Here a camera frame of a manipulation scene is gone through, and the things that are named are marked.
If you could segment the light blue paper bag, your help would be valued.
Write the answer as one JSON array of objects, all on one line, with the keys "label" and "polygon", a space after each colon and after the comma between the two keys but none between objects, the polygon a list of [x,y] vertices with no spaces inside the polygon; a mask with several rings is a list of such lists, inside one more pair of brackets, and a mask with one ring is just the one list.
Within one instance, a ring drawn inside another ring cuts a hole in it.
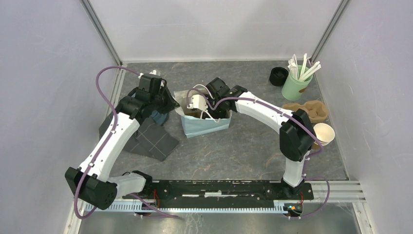
[{"label": "light blue paper bag", "polygon": [[[212,106],[216,103],[216,101],[211,98],[211,92],[206,88],[206,86],[197,84],[194,88],[198,91],[192,90],[188,92],[187,90],[184,90],[174,92],[174,98],[180,104],[180,107],[175,109],[175,111],[181,118],[186,137],[191,138],[228,129],[232,118],[232,111],[230,111],[230,118],[214,119],[211,114],[208,113],[208,110],[200,111],[198,109],[188,109],[188,101],[192,95],[204,96],[207,99],[207,103],[210,103]],[[186,116],[186,114],[195,111],[202,112],[202,118]]]}]

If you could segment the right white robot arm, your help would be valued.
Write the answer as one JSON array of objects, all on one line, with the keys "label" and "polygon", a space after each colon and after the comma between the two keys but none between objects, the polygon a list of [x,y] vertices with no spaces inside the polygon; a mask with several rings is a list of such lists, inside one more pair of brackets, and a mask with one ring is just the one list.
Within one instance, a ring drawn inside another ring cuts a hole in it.
[{"label": "right white robot arm", "polygon": [[298,196],[304,181],[304,160],[316,139],[308,114],[302,109],[290,111],[277,107],[238,85],[229,88],[220,78],[215,78],[206,88],[213,98],[214,110],[247,115],[279,134],[280,151],[286,158],[281,192],[288,199]]}]

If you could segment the brown pulp cup carrier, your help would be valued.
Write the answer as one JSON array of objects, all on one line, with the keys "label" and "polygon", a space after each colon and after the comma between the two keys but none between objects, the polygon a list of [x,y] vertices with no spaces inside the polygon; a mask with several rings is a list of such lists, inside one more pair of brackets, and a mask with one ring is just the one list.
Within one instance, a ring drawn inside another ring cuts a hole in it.
[{"label": "brown pulp cup carrier", "polygon": [[186,116],[195,117],[195,118],[202,118],[202,112],[195,111],[186,114]]}]

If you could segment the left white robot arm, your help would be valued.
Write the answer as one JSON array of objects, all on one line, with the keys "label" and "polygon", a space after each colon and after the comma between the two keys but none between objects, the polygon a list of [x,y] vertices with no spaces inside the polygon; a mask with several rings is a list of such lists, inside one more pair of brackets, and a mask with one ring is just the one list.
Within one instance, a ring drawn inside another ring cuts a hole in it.
[{"label": "left white robot arm", "polygon": [[113,119],[90,155],[77,168],[68,168],[64,175],[76,198],[100,210],[131,193],[143,199],[152,195],[148,175],[132,172],[110,177],[110,171],[127,141],[153,111],[167,114],[179,106],[166,80],[156,74],[142,74],[134,92],[133,97],[127,95],[119,101]]}]

